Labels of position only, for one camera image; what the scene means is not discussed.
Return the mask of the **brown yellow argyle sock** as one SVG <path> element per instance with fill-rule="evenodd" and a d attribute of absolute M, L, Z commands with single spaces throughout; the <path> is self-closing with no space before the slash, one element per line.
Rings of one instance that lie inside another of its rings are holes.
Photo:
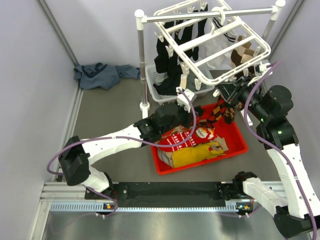
<path fill-rule="evenodd" d="M 232 124 L 235 120 L 235 109 L 227 107 L 224 111 L 223 119 L 226 124 Z"/>

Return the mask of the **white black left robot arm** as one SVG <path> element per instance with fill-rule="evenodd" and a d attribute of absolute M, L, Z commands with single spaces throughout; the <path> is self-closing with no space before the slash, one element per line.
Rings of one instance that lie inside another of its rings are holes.
<path fill-rule="evenodd" d="M 156 143 L 163 134 L 175 127 L 190 127 L 194 118 L 200 117 L 203 112 L 200 106 L 186 110 L 177 102 L 166 102 L 151 116 L 123 130 L 102 136 L 100 140 L 71 137 L 65 145 L 67 150 L 58 157 L 67 185 L 84 185 L 95 190 L 102 198 L 109 198 L 114 191 L 112 180 L 106 172 L 92 166 L 95 162 L 118 152 L 143 147 L 148 142 Z"/>

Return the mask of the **black red argyle sock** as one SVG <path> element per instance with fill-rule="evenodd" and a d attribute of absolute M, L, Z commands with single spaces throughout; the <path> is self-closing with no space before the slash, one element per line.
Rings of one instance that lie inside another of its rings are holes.
<path fill-rule="evenodd" d="M 215 107 L 209 114 L 207 118 L 200 118 L 197 121 L 197 125 L 200 127 L 206 127 L 206 128 L 215 128 L 215 124 L 219 121 L 224 121 L 224 112 L 226 108 L 229 107 L 229 105 L 226 103 L 226 101 L 219 96 L 217 99 L 217 102 L 215 104 Z"/>

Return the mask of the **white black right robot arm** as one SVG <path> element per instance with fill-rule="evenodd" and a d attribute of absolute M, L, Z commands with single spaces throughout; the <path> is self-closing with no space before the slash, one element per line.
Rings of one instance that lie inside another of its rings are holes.
<path fill-rule="evenodd" d="M 282 85 L 272 86 L 265 94 L 259 93 L 257 84 L 222 83 L 217 89 L 232 107 L 244 105 L 244 113 L 259 120 L 252 130 L 273 161 L 286 194 L 278 193 L 251 172 L 239 172 L 233 179 L 233 192 L 239 198 L 254 198 L 273 218 L 286 238 L 312 233 L 317 239 L 320 229 L 320 200 L 304 167 L 299 140 L 287 119 L 293 108 L 292 94 Z"/>

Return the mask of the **white clip hanger frame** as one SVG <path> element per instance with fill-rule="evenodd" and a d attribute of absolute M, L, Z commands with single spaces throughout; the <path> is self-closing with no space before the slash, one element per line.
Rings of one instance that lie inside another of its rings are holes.
<path fill-rule="evenodd" d="M 271 53 L 263 37 L 238 15 L 227 14 L 231 7 L 224 0 L 212 8 L 204 0 L 199 3 L 199 13 L 212 11 L 217 16 L 154 23 L 159 32 L 151 90 L 162 99 L 174 97 L 177 87 L 207 92 L 244 75 L 256 78 L 254 64 Z"/>

